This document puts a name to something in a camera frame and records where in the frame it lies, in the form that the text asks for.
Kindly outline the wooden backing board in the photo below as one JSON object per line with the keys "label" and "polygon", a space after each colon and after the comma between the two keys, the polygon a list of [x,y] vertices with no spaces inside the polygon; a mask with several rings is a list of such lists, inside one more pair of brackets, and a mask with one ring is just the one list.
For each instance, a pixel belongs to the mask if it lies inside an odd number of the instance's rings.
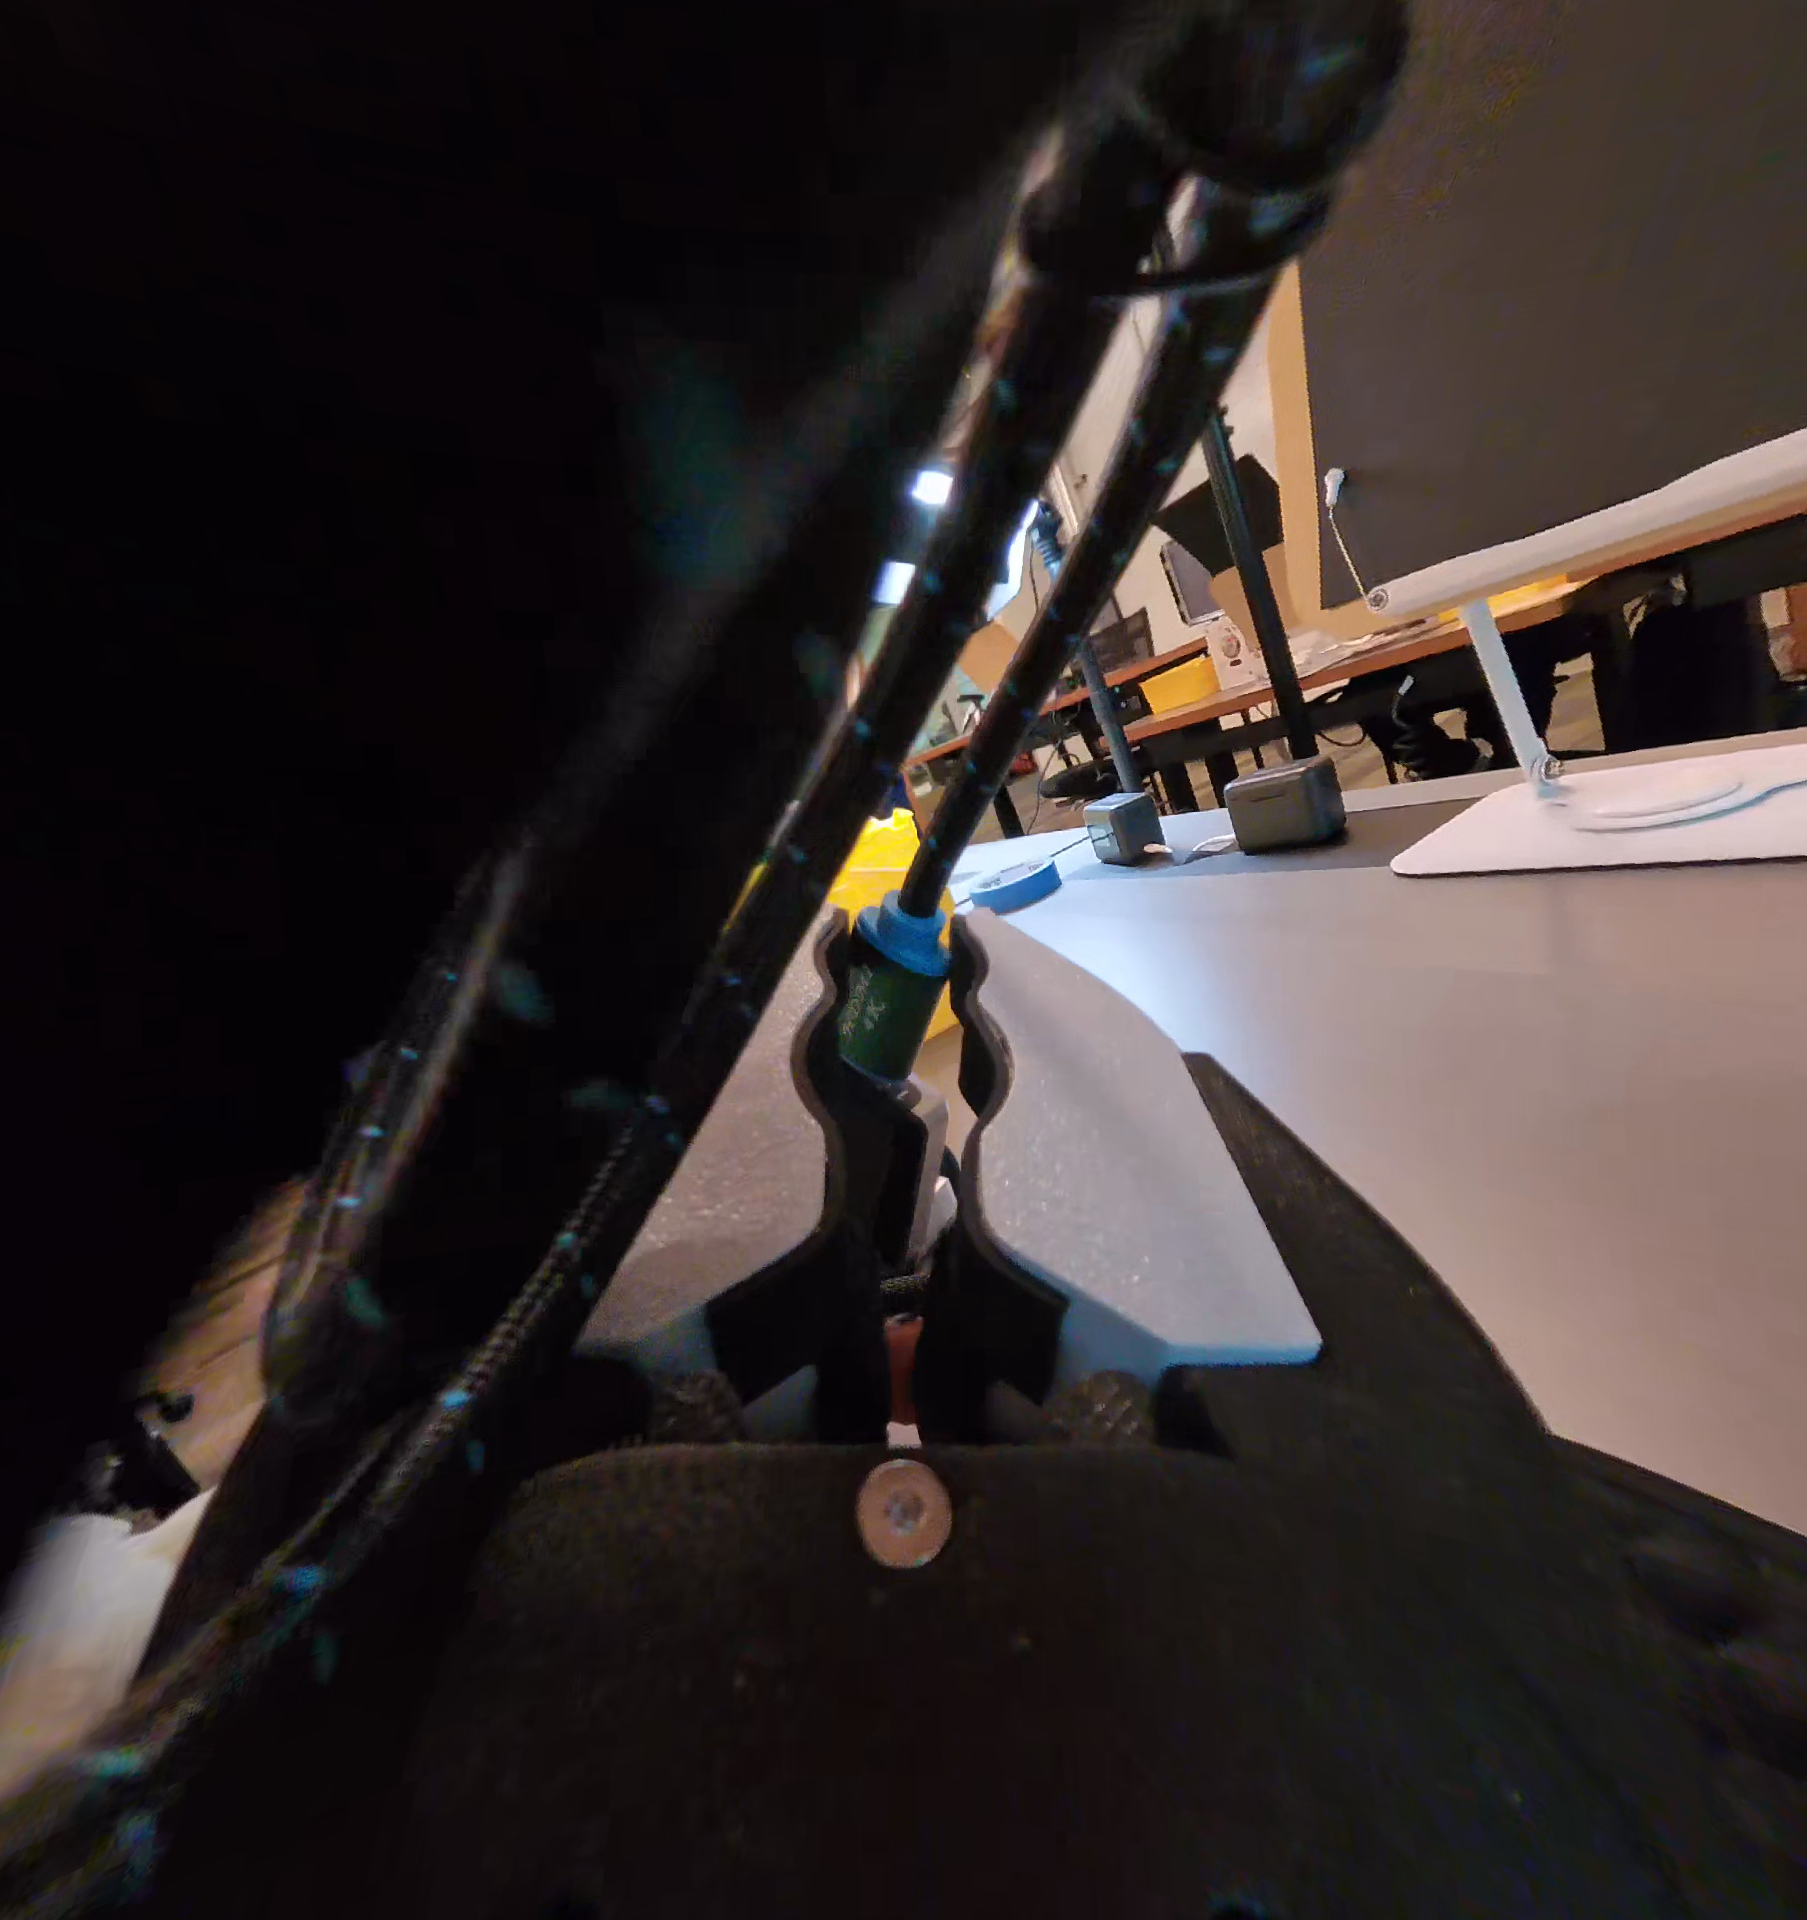
{"label": "wooden backing board", "polygon": [[1281,575],[1288,613],[1305,631],[1338,639],[1370,636],[1385,628],[1385,614],[1370,608],[1348,582],[1321,585],[1321,558],[1334,539],[1323,531],[1321,467],[1316,459],[1308,392],[1302,263],[1283,269],[1263,314],[1265,374],[1274,432],[1274,479],[1281,502]]}

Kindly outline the black pole with round disc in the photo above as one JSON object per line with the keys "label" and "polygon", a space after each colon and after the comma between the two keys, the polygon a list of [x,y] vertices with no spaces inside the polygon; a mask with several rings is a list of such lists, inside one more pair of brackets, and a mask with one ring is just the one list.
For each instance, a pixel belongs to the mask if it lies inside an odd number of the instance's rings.
{"label": "black pole with round disc", "polygon": [[1298,675],[1274,596],[1274,584],[1263,553],[1257,550],[1246,529],[1243,500],[1237,490],[1226,413],[1219,404],[1210,410],[1204,424],[1204,467],[1226,522],[1226,536],[1235,558],[1233,571],[1239,578],[1252,614],[1254,638],[1260,646],[1274,709],[1283,723],[1288,759],[1302,760],[1318,756],[1318,736],[1298,687]]}

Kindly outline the large yellow plastic bin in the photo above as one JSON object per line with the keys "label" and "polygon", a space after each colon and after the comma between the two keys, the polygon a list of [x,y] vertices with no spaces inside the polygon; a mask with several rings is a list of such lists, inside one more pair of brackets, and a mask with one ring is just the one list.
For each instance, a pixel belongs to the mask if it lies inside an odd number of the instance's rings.
{"label": "large yellow plastic bin", "polygon": [[887,907],[902,891],[919,849],[921,834],[908,808],[871,821],[829,894],[847,916],[838,1051],[847,1065],[887,1081],[905,1078],[923,1043],[955,1022],[949,1005],[951,894],[940,891],[935,919],[897,916]]}

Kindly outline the white tablet stand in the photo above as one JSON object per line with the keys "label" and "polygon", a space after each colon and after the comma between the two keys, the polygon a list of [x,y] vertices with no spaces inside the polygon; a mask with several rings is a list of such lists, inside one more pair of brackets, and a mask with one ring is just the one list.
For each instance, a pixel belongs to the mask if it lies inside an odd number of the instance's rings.
{"label": "white tablet stand", "polygon": [[1722,456],[1558,528],[1372,590],[1389,614],[1460,613],[1522,781],[1468,806],[1392,858],[1396,876],[1491,876],[1807,860],[1807,740],[1719,756],[1564,773],[1529,719],[1491,596],[1613,562],[1736,509],[1807,509],[1807,428]]}

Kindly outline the large black sheet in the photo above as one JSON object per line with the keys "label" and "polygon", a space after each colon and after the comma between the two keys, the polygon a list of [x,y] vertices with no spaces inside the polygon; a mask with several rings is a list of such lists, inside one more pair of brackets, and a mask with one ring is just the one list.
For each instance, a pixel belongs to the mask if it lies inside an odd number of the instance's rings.
{"label": "large black sheet", "polygon": [[1298,264],[1326,606],[1807,429],[1807,2],[1429,2]]}

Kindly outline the black light stand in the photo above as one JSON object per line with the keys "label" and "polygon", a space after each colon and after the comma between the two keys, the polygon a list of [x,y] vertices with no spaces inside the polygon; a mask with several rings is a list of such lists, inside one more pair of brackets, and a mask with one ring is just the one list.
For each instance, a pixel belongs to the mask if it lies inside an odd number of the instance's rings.
{"label": "black light stand", "polygon": [[[1032,542],[1051,578],[1051,593],[1047,600],[1047,605],[1051,605],[1058,598],[1058,590],[1061,585],[1065,550],[1061,539],[1060,510],[1045,495],[1035,497]],[[1083,619],[1076,620],[1076,631],[1073,634],[1073,652],[1083,680],[1083,689],[1087,691],[1091,710],[1103,731],[1107,759],[1114,767],[1121,790],[1124,793],[1142,793],[1144,781],[1134,762],[1121,710],[1107,687],[1106,672],[1096,657],[1093,644],[1089,639],[1089,628],[1083,626]]]}

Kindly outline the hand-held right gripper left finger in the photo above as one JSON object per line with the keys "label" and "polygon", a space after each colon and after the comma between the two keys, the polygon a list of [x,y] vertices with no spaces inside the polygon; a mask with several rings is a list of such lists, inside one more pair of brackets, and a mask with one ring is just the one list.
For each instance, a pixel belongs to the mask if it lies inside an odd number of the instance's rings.
{"label": "hand-held right gripper left finger", "polygon": [[797,1091],[796,1065],[799,1041],[834,1000],[820,949],[842,925],[843,916],[814,919],[574,1355],[711,1365],[711,1311],[818,1236],[825,1124]]}

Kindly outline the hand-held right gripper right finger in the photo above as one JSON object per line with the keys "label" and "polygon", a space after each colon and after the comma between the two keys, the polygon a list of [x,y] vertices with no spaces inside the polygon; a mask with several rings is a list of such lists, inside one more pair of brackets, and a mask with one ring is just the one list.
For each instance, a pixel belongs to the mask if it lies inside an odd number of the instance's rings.
{"label": "hand-held right gripper right finger", "polygon": [[1321,1335],[1192,1063],[1001,916],[957,925],[961,1339],[987,1372],[1312,1365]]}

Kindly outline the small black panel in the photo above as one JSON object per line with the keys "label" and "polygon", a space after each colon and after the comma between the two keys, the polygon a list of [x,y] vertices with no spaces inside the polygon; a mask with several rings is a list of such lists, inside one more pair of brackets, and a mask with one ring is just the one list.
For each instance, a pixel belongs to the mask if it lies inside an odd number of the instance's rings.
{"label": "small black panel", "polygon": [[[1254,455],[1235,456],[1237,490],[1243,500],[1246,529],[1257,550],[1267,555],[1283,546],[1281,495],[1272,473]],[[1233,546],[1226,536],[1216,493],[1205,473],[1178,497],[1162,505],[1153,529],[1184,550],[1201,564],[1207,578],[1235,566]]]}

